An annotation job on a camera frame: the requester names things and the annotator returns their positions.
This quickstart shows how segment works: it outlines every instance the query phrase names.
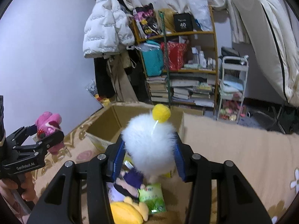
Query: silver bolt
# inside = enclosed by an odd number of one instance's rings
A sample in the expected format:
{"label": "silver bolt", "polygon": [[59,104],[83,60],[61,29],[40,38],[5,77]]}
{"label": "silver bolt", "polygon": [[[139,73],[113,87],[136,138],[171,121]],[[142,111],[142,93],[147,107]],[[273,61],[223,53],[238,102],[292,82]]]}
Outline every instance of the silver bolt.
{"label": "silver bolt", "polygon": [[198,153],[194,153],[194,154],[192,155],[192,158],[193,158],[194,160],[199,160],[199,159],[201,158],[201,155],[199,155]]}
{"label": "silver bolt", "polygon": [[228,167],[232,167],[234,165],[234,163],[232,161],[228,160],[225,162],[225,165]]}
{"label": "silver bolt", "polygon": [[106,158],[106,155],[105,154],[100,154],[98,155],[98,159],[99,160],[104,160]]}
{"label": "silver bolt", "polygon": [[72,161],[66,161],[65,164],[64,164],[66,167],[70,167],[73,165],[73,162]]}

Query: teal bag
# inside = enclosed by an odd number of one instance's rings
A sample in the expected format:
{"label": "teal bag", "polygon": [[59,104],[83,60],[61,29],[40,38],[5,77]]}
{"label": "teal bag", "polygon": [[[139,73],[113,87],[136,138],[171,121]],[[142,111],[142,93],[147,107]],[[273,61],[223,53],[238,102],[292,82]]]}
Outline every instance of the teal bag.
{"label": "teal bag", "polygon": [[[147,41],[148,44],[160,46],[154,41]],[[149,77],[160,76],[164,67],[163,52],[161,49],[152,48],[149,51],[142,51],[145,70]]]}

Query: red bag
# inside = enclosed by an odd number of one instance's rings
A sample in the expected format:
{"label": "red bag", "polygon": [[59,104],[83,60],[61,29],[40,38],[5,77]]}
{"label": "red bag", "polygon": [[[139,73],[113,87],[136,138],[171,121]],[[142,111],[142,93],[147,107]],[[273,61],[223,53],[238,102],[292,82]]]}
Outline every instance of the red bag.
{"label": "red bag", "polygon": [[[168,42],[168,59],[169,69],[179,70],[185,64],[185,54],[187,52],[187,44]],[[164,42],[161,43],[161,49],[164,52]]]}

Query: wall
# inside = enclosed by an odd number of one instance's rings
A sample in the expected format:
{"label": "wall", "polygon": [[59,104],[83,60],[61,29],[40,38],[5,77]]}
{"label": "wall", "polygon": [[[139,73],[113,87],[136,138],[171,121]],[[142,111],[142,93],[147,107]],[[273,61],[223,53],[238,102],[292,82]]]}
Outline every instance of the wall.
{"label": "wall", "polygon": [[93,60],[82,52],[94,0],[13,0],[0,20],[0,94],[7,134],[44,111],[60,113],[62,130],[100,108],[84,88]]}
{"label": "wall", "polygon": [[239,51],[240,55],[249,55],[249,72],[247,78],[247,87],[245,97],[259,99],[268,102],[282,103],[283,99],[271,86],[268,80],[262,74],[251,44],[232,43],[231,25],[227,11],[214,12],[215,30],[217,36],[218,55],[221,55],[221,47],[232,47]]}

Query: puffer jacket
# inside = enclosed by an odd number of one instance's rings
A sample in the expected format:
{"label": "puffer jacket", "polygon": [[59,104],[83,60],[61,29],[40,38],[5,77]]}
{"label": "puffer jacket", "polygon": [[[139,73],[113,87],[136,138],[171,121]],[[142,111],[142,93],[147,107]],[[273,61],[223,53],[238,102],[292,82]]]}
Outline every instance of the puffer jacket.
{"label": "puffer jacket", "polygon": [[135,42],[128,17],[117,0],[96,0],[84,33],[85,58],[108,58]]}

